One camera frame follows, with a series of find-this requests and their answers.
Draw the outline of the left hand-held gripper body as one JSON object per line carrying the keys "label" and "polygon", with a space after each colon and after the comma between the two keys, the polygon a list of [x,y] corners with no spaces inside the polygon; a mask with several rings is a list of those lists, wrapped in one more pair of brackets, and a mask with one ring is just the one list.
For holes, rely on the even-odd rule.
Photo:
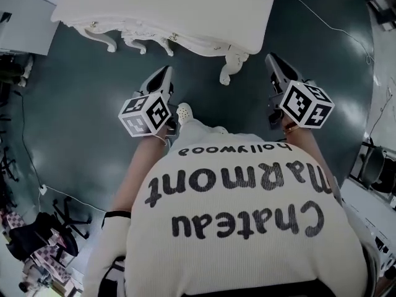
{"label": "left hand-held gripper body", "polygon": [[131,137],[154,136],[165,124],[174,129],[173,112],[168,105],[170,97],[160,92],[136,91],[124,102],[118,118]]}

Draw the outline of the white ornate table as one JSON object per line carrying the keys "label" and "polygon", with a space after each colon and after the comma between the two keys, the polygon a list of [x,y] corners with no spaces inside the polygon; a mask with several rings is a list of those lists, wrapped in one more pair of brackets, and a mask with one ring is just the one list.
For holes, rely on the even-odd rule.
{"label": "white ornate table", "polygon": [[230,83],[251,55],[259,53],[274,0],[60,0],[51,20],[104,43],[113,53],[109,32],[124,23],[143,22],[180,35],[225,42],[230,48],[220,82]]}

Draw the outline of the black metal frame stand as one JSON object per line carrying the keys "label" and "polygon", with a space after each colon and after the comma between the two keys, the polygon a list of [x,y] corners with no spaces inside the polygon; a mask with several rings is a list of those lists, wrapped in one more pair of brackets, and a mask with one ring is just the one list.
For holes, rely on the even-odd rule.
{"label": "black metal frame stand", "polygon": [[383,194],[396,194],[396,150],[376,146],[372,139],[362,142],[365,154],[360,154],[361,167],[358,175],[350,173],[349,178],[366,189]]}

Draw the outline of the group of black office chairs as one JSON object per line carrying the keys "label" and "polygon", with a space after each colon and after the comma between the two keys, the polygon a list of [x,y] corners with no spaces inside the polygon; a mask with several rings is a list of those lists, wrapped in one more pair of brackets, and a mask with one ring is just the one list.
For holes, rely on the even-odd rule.
{"label": "group of black office chairs", "polygon": [[[9,218],[12,213],[11,209],[17,206],[13,201],[12,191],[6,183],[5,175],[15,182],[19,180],[11,170],[16,159],[9,158],[8,151],[9,146],[3,146],[0,143],[0,216],[4,214],[4,219]],[[79,248],[74,234],[88,239],[90,233],[88,231],[82,233],[78,226],[90,225],[92,216],[89,215],[86,220],[73,219],[69,210],[71,200],[71,197],[65,197],[63,200],[64,209],[61,210],[55,199],[53,201],[54,213],[39,212],[36,219],[30,224],[12,227],[9,222],[7,234],[9,242],[6,244],[6,248],[11,255],[19,261],[25,261],[40,250],[55,248],[56,252],[50,254],[49,258],[59,264],[64,253],[72,257],[78,256]]]}

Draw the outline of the person's left white perforated shoe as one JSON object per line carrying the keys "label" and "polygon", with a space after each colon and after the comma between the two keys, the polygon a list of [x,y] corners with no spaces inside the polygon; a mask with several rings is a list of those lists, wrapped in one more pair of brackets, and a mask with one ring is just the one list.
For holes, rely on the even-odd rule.
{"label": "person's left white perforated shoe", "polygon": [[177,107],[176,114],[181,127],[194,119],[192,108],[187,103],[180,103]]}

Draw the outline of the pink checkered tablecloth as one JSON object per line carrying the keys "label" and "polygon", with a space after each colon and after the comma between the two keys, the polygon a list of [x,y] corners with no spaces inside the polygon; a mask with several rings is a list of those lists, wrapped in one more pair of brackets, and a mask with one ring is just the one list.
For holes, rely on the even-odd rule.
{"label": "pink checkered tablecloth", "polygon": [[79,253],[70,229],[74,220],[62,224],[56,214],[40,212],[33,223],[26,224],[18,213],[0,210],[0,221],[9,240],[6,246],[13,257],[22,262],[32,260],[61,283],[70,279],[62,258],[65,254],[75,257]]}

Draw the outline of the light grey trousers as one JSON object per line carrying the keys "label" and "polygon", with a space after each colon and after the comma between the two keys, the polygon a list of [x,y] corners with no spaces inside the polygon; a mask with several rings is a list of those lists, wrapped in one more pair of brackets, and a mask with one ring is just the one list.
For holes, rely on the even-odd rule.
{"label": "light grey trousers", "polygon": [[180,127],[179,136],[173,142],[175,149],[186,148],[196,144],[228,144],[240,142],[264,142],[255,134],[221,134],[216,131],[216,127],[209,127],[197,119],[186,123]]}

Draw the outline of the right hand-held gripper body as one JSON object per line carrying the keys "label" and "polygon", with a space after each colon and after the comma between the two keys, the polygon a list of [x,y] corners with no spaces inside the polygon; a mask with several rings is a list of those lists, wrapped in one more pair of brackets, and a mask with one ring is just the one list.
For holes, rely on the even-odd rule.
{"label": "right hand-held gripper body", "polygon": [[286,115],[303,128],[320,129],[335,107],[322,88],[300,73],[288,78],[281,72],[273,72],[270,81],[275,90],[269,98],[271,129],[279,128]]}

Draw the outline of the person's left forearm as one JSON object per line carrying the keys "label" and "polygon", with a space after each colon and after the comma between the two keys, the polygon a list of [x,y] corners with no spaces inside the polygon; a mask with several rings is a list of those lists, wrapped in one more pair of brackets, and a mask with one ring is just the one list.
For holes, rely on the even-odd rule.
{"label": "person's left forearm", "polygon": [[156,135],[142,138],[115,195],[111,211],[131,212],[145,177],[164,154],[167,132],[167,127],[163,126]]}

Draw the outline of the cream knit printed shirt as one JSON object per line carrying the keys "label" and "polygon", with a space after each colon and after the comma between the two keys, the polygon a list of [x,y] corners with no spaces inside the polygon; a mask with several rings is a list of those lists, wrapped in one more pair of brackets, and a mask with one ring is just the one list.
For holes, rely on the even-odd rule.
{"label": "cream knit printed shirt", "polygon": [[318,162],[276,142],[196,144],[106,214],[84,297],[369,297],[368,260]]}

